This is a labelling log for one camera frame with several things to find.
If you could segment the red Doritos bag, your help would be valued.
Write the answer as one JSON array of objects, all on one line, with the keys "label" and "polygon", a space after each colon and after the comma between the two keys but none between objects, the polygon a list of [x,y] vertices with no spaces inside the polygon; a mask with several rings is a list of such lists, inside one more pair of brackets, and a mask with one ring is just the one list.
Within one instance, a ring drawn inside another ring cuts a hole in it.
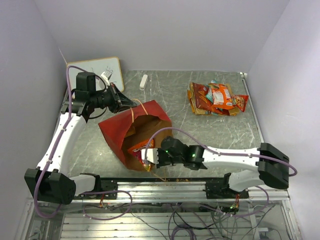
[{"label": "red Doritos bag", "polygon": [[207,93],[210,90],[210,87],[208,85],[191,82],[190,90],[193,90],[196,108],[205,110],[207,112],[214,112],[212,102],[206,97]]}]

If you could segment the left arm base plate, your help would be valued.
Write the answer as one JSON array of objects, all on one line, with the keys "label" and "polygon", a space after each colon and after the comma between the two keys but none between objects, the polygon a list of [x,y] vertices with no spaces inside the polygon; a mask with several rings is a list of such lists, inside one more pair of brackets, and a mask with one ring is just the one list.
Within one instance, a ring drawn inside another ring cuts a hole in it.
[{"label": "left arm base plate", "polygon": [[102,179],[100,189],[94,189],[93,192],[109,192],[105,194],[80,194],[74,197],[74,200],[115,200],[117,198],[118,183],[115,180]]}]

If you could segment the Fox's fruit candy bag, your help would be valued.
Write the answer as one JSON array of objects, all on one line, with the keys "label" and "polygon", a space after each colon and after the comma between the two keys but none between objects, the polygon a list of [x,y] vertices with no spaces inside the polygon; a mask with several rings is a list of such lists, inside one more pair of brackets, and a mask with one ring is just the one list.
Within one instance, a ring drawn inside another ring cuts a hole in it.
[{"label": "Fox's fruit candy bag", "polygon": [[148,160],[142,159],[142,149],[145,149],[148,143],[148,139],[141,141],[140,143],[135,144],[134,146],[130,147],[127,152],[135,157],[143,166],[143,168],[149,172],[152,168],[152,163]]}]

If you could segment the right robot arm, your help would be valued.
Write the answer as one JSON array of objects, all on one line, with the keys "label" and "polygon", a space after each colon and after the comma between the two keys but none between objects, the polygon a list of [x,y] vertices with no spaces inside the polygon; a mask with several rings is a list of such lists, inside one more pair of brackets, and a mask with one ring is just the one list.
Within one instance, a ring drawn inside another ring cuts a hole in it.
[{"label": "right robot arm", "polygon": [[193,171],[215,167],[240,169],[239,172],[226,173],[222,182],[211,189],[218,198],[231,198],[260,185],[278,190],[289,187],[289,157],[265,142],[258,148],[232,150],[186,145],[168,136],[153,155],[157,168],[181,164]]}]

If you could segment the gold foil snack packet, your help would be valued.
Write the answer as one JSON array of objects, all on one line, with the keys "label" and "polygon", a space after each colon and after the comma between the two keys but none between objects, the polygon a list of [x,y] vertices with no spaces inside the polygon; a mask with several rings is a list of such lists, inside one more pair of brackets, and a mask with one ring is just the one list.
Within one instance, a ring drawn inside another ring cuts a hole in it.
[{"label": "gold foil snack packet", "polygon": [[202,116],[236,116],[241,112],[237,107],[234,107],[233,109],[230,109],[230,110],[226,110],[226,109],[222,109],[222,108],[213,108],[214,112],[209,112],[209,111],[205,111],[205,110],[196,108],[195,98],[193,96],[193,90],[190,90],[190,83],[189,83],[189,89],[187,90],[187,96],[188,96],[188,100],[189,100],[189,103],[191,106],[191,110],[195,115],[198,115],[198,116],[200,116],[200,115],[202,115]]}]

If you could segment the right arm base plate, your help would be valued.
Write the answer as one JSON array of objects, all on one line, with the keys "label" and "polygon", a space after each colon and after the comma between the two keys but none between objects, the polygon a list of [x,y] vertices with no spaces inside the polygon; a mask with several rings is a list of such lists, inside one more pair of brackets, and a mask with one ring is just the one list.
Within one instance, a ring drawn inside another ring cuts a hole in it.
[{"label": "right arm base plate", "polygon": [[226,183],[223,183],[222,178],[213,179],[205,183],[205,189],[203,190],[206,194],[207,199],[235,199],[236,195],[239,195],[240,199],[248,199],[249,192],[243,190],[236,192],[230,189]]}]

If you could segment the teal snack packet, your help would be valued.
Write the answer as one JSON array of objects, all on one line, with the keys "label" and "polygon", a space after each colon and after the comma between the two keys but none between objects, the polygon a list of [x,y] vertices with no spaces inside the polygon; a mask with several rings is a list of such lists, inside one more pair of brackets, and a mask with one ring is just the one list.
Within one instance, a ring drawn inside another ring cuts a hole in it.
[{"label": "teal snack packet", "polygon": [[208,84],[208,92],[206,94],[206,98],[211,101],[214,105],[218,104],[219,95],[218,95],[219,86],[217,85],[217,82],[212,80]]}]

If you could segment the red rice cracker mix bag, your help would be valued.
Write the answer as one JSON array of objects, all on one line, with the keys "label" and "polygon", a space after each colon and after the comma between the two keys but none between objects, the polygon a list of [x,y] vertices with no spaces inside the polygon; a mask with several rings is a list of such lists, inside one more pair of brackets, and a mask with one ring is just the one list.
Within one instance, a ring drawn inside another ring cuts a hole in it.
[{"label": "red rice cracker mix bag", "polygon": [[231,99],[235,107],[240,111],[245,112],[249,100],[248,95],[233,95]]}]

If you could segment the colourful striped snack packet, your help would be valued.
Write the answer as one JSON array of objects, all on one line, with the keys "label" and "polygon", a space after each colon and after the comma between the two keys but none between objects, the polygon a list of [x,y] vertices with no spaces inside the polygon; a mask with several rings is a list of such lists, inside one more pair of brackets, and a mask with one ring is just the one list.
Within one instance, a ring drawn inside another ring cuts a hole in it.
[{"label": "colourful striped snack packet", "polygon": [[215,108],[231,110],[234,108],[233,100],[229,89],[224,84],[211,83],[211,92],[213,98],[213,106]]}]

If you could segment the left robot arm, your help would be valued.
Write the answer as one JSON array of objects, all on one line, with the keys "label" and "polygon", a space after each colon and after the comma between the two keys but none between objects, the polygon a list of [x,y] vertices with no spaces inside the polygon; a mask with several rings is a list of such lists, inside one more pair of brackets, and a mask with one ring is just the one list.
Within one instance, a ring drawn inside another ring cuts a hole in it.
[{"label": "left robot arm", "polygon": [[91,199],[102,193],[101,178],[93,173],[67,177],[68,161],[75,143],[95,109],[119,113],[136,107],[114,83],[96,89],[97,75],[82,71],[75,77],[75,88],[61,108],[59,127],[37,167],[26,170],[24,179],[35,201],[68,205],[75,196]]}]

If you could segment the red paper bag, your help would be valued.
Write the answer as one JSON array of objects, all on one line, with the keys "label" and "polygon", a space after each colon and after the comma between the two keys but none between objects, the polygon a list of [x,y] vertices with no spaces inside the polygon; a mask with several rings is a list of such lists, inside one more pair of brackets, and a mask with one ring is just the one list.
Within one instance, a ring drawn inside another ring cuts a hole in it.
[{"label": "red paper bag", "polygon": [[155,100],[151,100],[98,125],[108,146],[127,169],[149,172],[128,153],[128,149],[144,140],[150,140],[158,130],[171,127],[172,121],[162,107]]}]

